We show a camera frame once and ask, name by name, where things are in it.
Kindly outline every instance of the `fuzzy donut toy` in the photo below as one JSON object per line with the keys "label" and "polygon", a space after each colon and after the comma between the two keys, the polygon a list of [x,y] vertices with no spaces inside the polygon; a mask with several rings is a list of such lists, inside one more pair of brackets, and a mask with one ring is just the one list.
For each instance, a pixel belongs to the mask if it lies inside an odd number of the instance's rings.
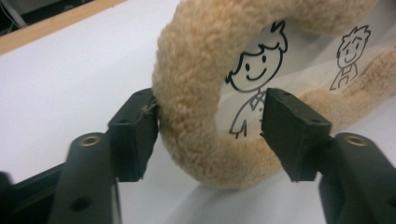
{"label": "fuzzy donut toy", "polygon": [[[286,58],[282,58],[287,50],[291,51],[284,20],[296,22],[301,30],[311,34],[340,35],[363,20],[376,3],[376,0],[182,1],[158,40],[157,62],[152,75],[152,90],[159,105],[160,132],[176,164],[196,180],[221,189],[248,187],[279,171],[280,162],[265,140],[258,133],[248,136],[247,132],[251,131],[247,128],[247,120],[239,121],[237,117],[247,106],[253,110],[260,105],[266,87],[275,81],[273,76],[288,67]],[[362,31],[363,37],[347,42],[345,35],[343,43],[352,46],[359,40],[365,45],[370,32],[358,28],[353,31]],[[256,51],[247,52],[249,43],[262,32],[277,33],[279,38],[256,44]],[[364,117],[396,92],[394,48],[378,50],[376,58],[373,56],[365,69],[352,63],[343,67],[343,64],[356,61],[347,59],[346,49],[348,47],[340,46],[338,50],[340,73],[330,88],[316,86],[295,92],[331,121],[334,130]],[[274,58],[270,57],[271,52],[277,55],[274,57],[280,57],[280,60],[277,58],[280,63],[252,76],[251,64],[244,63],[243,59],[250,57],[260,63],[270,63]],[[355,67],[360,69],[359,75],[345,79],[341,71]],[[245,104],[238,110],[233,126],[224,133],[217,121],[222,117],[218,114],[221,89],[228,85],[239,90],[241,95],[251,91],[247,85],[237,83],[236,74],[240,70],[250,72],[240,76],[248,81],[268,77],[253,88],[256,100],[242,101]],[[347,83],[344,89],[332,91],[343,83]]]}

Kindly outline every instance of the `smiling face drawing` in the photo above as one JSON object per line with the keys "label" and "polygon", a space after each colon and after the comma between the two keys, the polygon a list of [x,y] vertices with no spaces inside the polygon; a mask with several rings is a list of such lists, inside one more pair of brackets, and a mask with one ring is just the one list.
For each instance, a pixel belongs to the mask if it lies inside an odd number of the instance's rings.
{"label": "smiling face drawing", "polygon": [[267,84],[279,70],[283,59],[281,50],[263,45],[260,49],[259,53],[242,53],[235,72],[230,72],[229,81],[237,91],[255,91]]}
{"label": "smiling face drawing", "polygon": [[355,27],[349,35],[343,36],[343,43],[337,51],[338,67],[345,68],[355,63],[363,54],[370,36],[368,26]]}
{"label": "smiling face drawing", "polygon": [[284,28],[285,22],[274,22],[271,29],[253,40],[253,45],[239,56],[239,63],[226,77],[226,83],[241,92],[260,91],[276,75],[287,51]]}

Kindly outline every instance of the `drawn hair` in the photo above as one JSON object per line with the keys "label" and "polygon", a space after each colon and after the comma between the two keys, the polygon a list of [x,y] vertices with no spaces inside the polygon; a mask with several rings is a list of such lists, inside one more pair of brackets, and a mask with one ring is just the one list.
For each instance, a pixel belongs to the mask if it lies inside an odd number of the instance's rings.
{"label": "drawn hair", "polygon": [[343,43],[341,44],[340,48],[337,51],[337,58],[341,55],[341,49],[343,49],[348,43],[353,42],[355,39],[364,39],[364,44],[367,43],[369,40],[369,36],[371,31],[368,30],[369,26],[365,25],[358,29],[357,26],[353,28],[353,30],[349,33],[349,35],[343,36]]}

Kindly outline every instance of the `cartoon boy drawing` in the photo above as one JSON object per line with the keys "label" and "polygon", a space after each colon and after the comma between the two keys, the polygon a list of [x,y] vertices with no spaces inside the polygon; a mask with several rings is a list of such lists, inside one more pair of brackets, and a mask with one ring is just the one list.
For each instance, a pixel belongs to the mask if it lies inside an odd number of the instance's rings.
{"label": "cartoon boy drawing", "polygon": [[346,86],[358,75],[356,61],[363,54],[371,31],[368,25],[353,28],[349,35],[343,36],[343,43],[337,51],[337,65],[341,69],[335,78],[330,91]]}
{"label": "cartoon boy drawing", "polygon": [[284,28],[284,21],[274,22],[271,29],[263,30],[261,35],[253,38],[252,44],[241,53],[236,69],[225,79],[235,90],[252,94],[233,119],[229,133],[235,134],[235,138],[238,138],[240,133],[247,136],[247,118],[261,117],[264,86],[276,75],[282,64],[283,54],[288,50]]}

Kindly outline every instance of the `beige plush toy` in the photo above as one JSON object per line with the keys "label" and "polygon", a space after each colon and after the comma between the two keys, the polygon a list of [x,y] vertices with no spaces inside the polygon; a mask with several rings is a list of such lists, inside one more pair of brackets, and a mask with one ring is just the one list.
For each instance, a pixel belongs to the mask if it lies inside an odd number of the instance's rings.
{"label": "beige plush toy", "polygon": [[[219,129],[216,117],[220,89],[226,85],[224,79],[235,74],[230,71],[254,36],[271,27],[271,32],[283,29],[274,21],[297,21],[301,29],[315,34],[340,35],[352,29],[376,3],[376,0],[182,1],[158,40],[152,75],[152,89],[160,108],[160,132],[173,160],[198,181],[222,189],[248,187],[279,171],[280,163],[263,138],[258,134],[238,138],[238,134],[247,131],[245,122],[233,137],[225,136]],[[286,44],[276,47],[288,49]],[[261,52],[246,55],[261,55],[267,49],[262,47]],[[244,69],[248,71],[250,65],[245,64]],[[271,78],[255,89],[259,90],[255,97],[265,94]],[[365,70],[350,79],[353,82],[349,80],[342,91],[316,87],[301,91],[298,96],[331,121],[334,130],[345,128],[396,92],[395,48],[380,51]],[[332,87],[343,81],[348,82],[339,79]]]}

